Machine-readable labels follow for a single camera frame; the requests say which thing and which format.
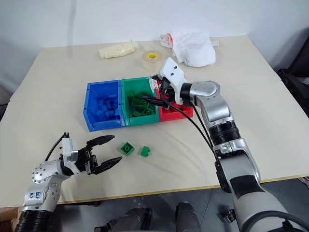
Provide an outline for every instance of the black chair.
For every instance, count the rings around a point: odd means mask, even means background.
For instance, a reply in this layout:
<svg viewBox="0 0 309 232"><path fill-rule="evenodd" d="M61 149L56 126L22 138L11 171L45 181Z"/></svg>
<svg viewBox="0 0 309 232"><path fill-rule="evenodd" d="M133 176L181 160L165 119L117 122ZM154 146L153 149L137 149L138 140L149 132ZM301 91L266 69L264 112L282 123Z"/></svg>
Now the black chair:
<svg viewBox="0 0 309 232"><path fill-rule="evenodd" d="M309 78L309 37L289 68L279 69L278 75L309 117L309 85L298 78Z"/></svg>

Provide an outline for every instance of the black cable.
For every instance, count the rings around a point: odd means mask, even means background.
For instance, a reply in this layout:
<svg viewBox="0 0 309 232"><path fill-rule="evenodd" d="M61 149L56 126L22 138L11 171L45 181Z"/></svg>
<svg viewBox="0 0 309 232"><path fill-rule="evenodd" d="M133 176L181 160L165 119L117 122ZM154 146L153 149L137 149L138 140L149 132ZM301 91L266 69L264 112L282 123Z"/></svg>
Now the black cable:
<svg viewBox="0 0 309 232"><path fill-rule="evenodd" d="M55 147L60 143L60 141L64 138L65 133L58 139L58 141L53 145L53 147L50 149L50 151L48 152L46 158L45 158L45 162L48 161L50 155L52 154L52 152L54 151Z"/></svg>
<svg viewBox="0 0 309 232"><path fill-rule="evenodd" d="M278 218L282 218L285 220L289 220L292 222L297 223L298 225L300 225L301 227L303 227L304 229L306 229L307 231L309 231L309 223L305 222L304 220L295 217L291 214L287 214L284 212L280 212L280 211L264 211L264 212L260 212L257 213L255 215L253 215L251 218L249 218L242 226L241 228L241 232L249 232L251 230L251 228L253 227L253 225L255 225L255 223L257 223L259 220L262 220L264 218L268 218L268 217L278 217Z"/></svg>
<svg viewBox="0 0 309 232"><path fill-rule="evenodd" d="M198 111L197 111L195 105L192 104L192 107L193 107L193 109L194 109L194 111L195 111L195 114L196 114L197 117L198 117L199 122L201 123L201 125L202 125L202 127L203 127L203 129L204 129L204 131L205 131L205 133L206 133L206 136L207 136L207 138L208 138L208 141L209 141L211 147L213 147L212 142L211 142L211 138L209 137L209 134L208 134L208 132L207 132L207 130L206 130L206 127L204 126L204 123L203 123L201 117L199 116L199 113L198 113Z"/></svg>
<svg viewBox="0 0 309 232"><path fill-rule="evenodd" d="M169 101L167 101L164 97L164 94L162 91L160 91L160 95L161 95L161 99L168 104L170 107L172 107L173 109L177 110L178 112L180 112L183 116L185 116L197 129L198 131L201 133L201 135L203 136L203 138L205 139L207 145L209 146L209 148L212 150L212 147L210 145L210 143L208 142L207 138L205 137L205 135L203 134L203 131L200 129L200 127L198 127L198 125L182 110L180 110L179 108L177 108L176 106L172 105Z"/></svg>

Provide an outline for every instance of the white wall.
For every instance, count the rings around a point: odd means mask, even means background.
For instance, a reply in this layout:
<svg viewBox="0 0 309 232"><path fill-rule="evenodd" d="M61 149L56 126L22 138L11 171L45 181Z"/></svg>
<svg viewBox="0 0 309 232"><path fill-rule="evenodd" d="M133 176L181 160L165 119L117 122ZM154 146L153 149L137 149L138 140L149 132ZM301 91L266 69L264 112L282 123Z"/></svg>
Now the white wall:
<svg viewBox="0 0 309 232"><path fill-rule="evenodd" d="M0 0L0 103L19 86L40 47L207 29L211 36L249 34L276 69L294 59L308 27L308 0Z"/></svg>

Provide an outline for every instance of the gray floor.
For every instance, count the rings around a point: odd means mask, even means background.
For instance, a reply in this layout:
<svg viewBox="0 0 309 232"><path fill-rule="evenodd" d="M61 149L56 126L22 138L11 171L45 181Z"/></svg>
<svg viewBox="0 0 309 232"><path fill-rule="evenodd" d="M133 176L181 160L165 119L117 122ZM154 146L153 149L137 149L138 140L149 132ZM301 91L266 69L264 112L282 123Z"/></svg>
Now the gray floor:
<svg viewBox="0 0 309 232"><path fill-rule="evenodd" d="M264 183L263 187L276 196L289 213L309 221L309 189L303 183L292 179ZM203 231L239 231L236 222L226 224L218 217L220 211L233 208L231 195L220 188L108 200L97 207L59 205L49 231L92 232L96 226L102 226L135 207L153 209L151 229L174 231L175 208L183 201L195 208Z"/></svg>

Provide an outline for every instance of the plastic storage bin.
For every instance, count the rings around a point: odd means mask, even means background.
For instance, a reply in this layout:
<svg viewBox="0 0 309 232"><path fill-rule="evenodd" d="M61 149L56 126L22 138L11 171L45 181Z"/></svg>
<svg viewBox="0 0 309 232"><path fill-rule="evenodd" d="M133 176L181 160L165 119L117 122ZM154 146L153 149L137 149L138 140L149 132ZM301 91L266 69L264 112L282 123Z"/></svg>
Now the plastic storage bin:
<svg viewBox="0 0 309 232"><path fill-rule="evenodd" d="M84 117L89 131L126 126L121 103L120 80L88 83Z"/></svg>
<svg viewBox="0 0 309 232"><path fill-rule="evenodd" d="M161 99L159 90L156 90L158 98ZM172 105L176 106L180 110L182 110L185 114L187 114L189 117L193 117L193 107L191 106L185 106L185 105L178 105L174 102L172 102ZM176 119L182 119L186 118L183 116L180 112L170 107L169 109L165 109L164 107L159 107L159 113L160 113L160 121L171 121Z"/></svg>
<svg viewBox="0 0 309 232"><path fill-rule="evenodd" d="M121 80L122 111L127 126L160 121L158 106L142 99L145 95L156 97L149 79L150 77L141 77Z"/></svg>

